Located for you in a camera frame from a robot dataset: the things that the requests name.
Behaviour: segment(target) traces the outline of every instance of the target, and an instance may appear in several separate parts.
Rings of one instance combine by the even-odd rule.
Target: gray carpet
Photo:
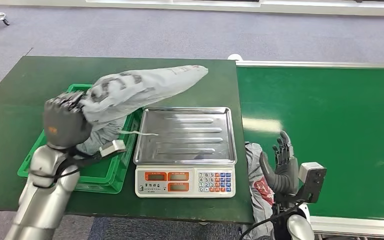
[[[0,6],[0,81],[21,56],[384,63],[384,17]],[[13,213],[0,212],[0,240]],[[230,240],[234,224],[66,216],[55,239]]]

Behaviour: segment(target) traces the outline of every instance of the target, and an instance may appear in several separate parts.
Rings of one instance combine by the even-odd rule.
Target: white string
[[[140,132],[140,131],[120,131],[120,134],[137,134],[137,135],[143,135],[143,136],[150,136],[150,135],[158,136],[157,133],[144,133],[144,132]]]

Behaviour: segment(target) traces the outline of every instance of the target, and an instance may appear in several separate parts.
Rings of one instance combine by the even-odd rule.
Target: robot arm
[[[326,168],[317,162],[307,162],[298,170],[291,139],[284,131],[277,139],[279,147],[273,146],[276,168],[273,171],[265,152],[260,156],[260,167],[267,184],[274,192],[273,215],[258,222],[242,233],[240,239],[255,227],[271,221],[274,240],[314,240],[310,214],[304,203],[315,203],[319,198]],[[303,182],[300,189],[298,179]]]
[[[93,156],[75,149],[89,138],[92,129],[79,104],[82,96],[82,92],[63,93],[45,103],[47,143],[32,156],[19,208],[5,240],[51,240],[80,178],[80,167],[124,150],[123,141],[118,140],[102,146]],[[77,159],[76,154],[89,158]]]

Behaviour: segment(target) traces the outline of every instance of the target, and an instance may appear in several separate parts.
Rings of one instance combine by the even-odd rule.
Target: robot finger
[[[61,108],[64,109],[64,110],[66,110],[66,111],[69,111],[69,110],[70,110],[70,106],[71,106],[71,104],[70,104],[69,101],[66,101],[66,102],[64,102],[63,104],[61,104]]]
[[[278,154],[279,164],[282,165],[286,161],[285,157],[286,157],[287,150],[285,148],[285,143],[280,137],[277,138],[277,144],[279,144],[279,154]]]
[[[79,103],[80,99],[82,99],[84,93],[81,92],[81,91],[76,91],[73,96],[71,97],[71,101],[73,102],[73,104],[77,104]]]
[[[58,95],[55,100],[52,102],[54,105],[62,105],[70,99],[71,93],[64,92]]]
[[[73,107],[71,110],[70,110],[70,112],[72,112],[72,113],[77,113],[77,112],[79,112],[80,111],[80,108],[79,107]]]
[[[287,149],[287,157],[292,158],[294,156],[294,147],[292,146],[291,138],[285,131],[281,131],[280,136],[282,137],[285,148]]]
[[[274,150],[274,162],[276,163],[276,166],[279,165],[279,149],[276,145],[273,145],[273,150]]]

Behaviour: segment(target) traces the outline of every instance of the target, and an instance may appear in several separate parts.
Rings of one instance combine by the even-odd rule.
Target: scale keypad
[[[225,193],[232,191],[230,172],[199,172],[198,190],[200,193]]]

